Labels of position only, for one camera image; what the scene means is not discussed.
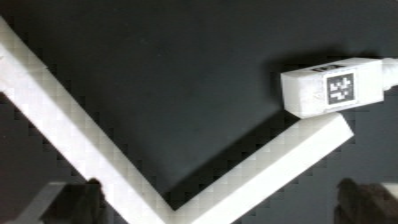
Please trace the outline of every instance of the white block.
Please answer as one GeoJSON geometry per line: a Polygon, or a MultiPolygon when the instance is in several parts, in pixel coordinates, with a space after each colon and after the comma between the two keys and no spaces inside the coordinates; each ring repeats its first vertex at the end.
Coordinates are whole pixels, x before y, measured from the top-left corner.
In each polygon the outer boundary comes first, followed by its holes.
{"type": "Polygon", "coordinates": [[[308,118],[384,100],[383,60],[352,58],[283,73],[285,109],[308,118]]]}

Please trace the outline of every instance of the white bar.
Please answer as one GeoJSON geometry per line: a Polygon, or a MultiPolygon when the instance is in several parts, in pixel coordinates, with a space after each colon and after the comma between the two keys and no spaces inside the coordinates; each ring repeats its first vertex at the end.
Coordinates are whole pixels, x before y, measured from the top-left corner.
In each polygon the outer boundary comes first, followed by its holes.
{"type": "Polygon", "coordinates": [[[228,224],[352,137],[340,114],[301,120],[175,212],[0,19],[0,91],[130,224],[228,224]]]}
{"type": "Polygon", "coordinates": [[[338,113],[288,128],[177,212],[177,223],[232,223],[352,137],[338,113]]]}
{"type": "Polygon", "coordinates": [[[4,19],[0,90],[86,180],[100,180],[107,201],[129,223],[169,223],[175,211],[4,19]]]}

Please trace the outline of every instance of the black wall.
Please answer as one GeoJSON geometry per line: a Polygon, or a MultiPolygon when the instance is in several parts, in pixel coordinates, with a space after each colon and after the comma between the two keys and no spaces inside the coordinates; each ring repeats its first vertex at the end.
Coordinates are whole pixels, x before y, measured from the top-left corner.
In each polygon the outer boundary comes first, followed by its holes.
{"type": "MultiPolygon", "coordinates": [[[[393,0],[0,0],[0,15],[175,208],[297,121],[280,73],[398,57],[393,0]]],[[[344,112],[356,138],[237,223],[331,224],[344,177],[398,180],[397,94],[344,112]]],[[[2,102],[0,222],[82,182],[2,102]]]]}

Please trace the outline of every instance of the black object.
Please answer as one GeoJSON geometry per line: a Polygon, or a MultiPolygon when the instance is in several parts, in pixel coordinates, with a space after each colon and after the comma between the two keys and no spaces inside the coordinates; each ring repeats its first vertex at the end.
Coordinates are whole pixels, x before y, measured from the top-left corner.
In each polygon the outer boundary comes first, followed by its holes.
{"type": "Polygon", "coordinates": [[[340,183],[335,224],[397,224],[398,200],[381,184],[340,183]]]}
{"type": "Polygon", "coordinates": [[[105,224],[107,207],[100,182],[50,183],[9,224],[105,224]]]}

